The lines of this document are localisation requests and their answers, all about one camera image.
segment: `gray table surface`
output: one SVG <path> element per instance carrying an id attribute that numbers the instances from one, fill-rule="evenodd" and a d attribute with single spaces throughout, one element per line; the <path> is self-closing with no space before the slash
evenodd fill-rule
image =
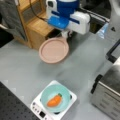
<path id="1" fill-rule="evenodd" d="M 94 79 L 112 65 L 105 59 L 111 44 L 92 33 L 76 34 L 68 42 L 70 53 L 58 64 L 42 62 L 38 51 L 17 41 L 8 43 L 0 49 L 1 82 L 30 107 L 33 99 L 57 80 L 78 97 L 62 120 L 111 120 L 90 102 Z"/>

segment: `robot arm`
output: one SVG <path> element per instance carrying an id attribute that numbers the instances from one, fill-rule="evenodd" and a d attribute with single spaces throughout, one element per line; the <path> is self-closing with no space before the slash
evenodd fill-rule
<path id="1" fill-rule="evenodd" d="M 90 28 L 90 16 L 78 12 L 78 0 L 47 0 L 48 24 L 57 29 L 86 34 Z"/>

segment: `carrot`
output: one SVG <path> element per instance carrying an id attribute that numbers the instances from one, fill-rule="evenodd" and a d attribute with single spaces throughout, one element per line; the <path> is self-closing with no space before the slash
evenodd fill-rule
<path id="1" fill-rule="evenodd" d="M 47 106 L 48 107 L 56 107 L 60 104 L 61 101 L 62 101 L 62 95 L 58 94 L 54 98 L 52 98 L 51 100 L 48 101 Z"/>

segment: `pink bowl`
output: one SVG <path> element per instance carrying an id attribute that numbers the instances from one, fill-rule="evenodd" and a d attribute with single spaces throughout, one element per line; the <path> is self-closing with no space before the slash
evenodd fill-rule
<path id="1" fill-rule="evenodd" d="M 67 56 L 68 52 L 69 46 L 65 38 L 51 38 L 41 45 L 39 56 L 46 63 L 58 63 Z"/>

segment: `white robot part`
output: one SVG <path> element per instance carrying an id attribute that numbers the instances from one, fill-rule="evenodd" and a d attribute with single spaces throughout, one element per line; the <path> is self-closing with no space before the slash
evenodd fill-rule
<path id="1" fill-rule="evenodd" d="M 53 11 L 58 13 L 56 0 L 47 0 L 46 5 L 47 5 L 47 17 L 48 17 L 48 19 L 51 16 L 59 17 L 59 16 L 53 14 Z M 90 29 L 90 16 L 89 16 L 89 14 L 75 11 L 73 14 L 70 15 L 70 19 L 72 19 L 72 20 L 69 20 L 69 24 L 65 28 L 66 30 L 74 31 L 74 32 L 80 33 L 82 35 L 89 32 L 89 29 Z"/>

